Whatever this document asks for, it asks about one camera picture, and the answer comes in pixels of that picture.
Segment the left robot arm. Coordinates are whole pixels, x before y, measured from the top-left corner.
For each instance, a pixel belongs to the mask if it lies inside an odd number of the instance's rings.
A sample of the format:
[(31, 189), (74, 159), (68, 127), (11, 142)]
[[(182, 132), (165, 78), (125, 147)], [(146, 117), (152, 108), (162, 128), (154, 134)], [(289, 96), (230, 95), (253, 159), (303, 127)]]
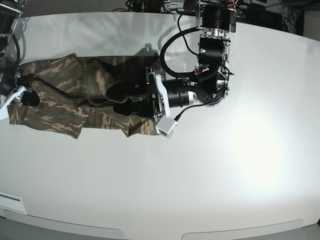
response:
[[(225, 3), (206, 0), (186, 0), (184, 15), (196, 18), (194, 27), (179, 30), (162, 47), (159, 66), (146, 67), (146, 76), (131, 75), (106, 91), (114, 111), (122, 115), (135, 114), (158, 122), (168, 118), (170, 109), (190, 108), (195, 101), (200, 106), (218, 104), (229, 91), (230, 38), (236, 31), (235, 14)], [(196, 53), (197, 64), (192, 71), (176, 72), (167, 65), (165, 54), (171, 44), (186, 35), (202, 31)]]

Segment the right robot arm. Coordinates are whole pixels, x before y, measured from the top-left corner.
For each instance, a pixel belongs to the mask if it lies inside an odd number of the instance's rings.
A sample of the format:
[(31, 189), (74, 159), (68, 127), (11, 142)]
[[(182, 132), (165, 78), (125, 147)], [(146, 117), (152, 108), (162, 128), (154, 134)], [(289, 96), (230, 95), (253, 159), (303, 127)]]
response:
[(1, 110), (7, 108), (12, 102), (23, 103), (29, 107), (36, 107), (40, 103), (37, 93), (18, 72), (21, 49), (14, 31), (26, 4), (26, 0), (2, 0), (0, 2), (0, 57), (5, 56), (11, 43), (14, 43), (16, 50), (14, 64), (9, 67), (0, 66), (0, 95), (5, 97), (5, 102), (0, 107)]

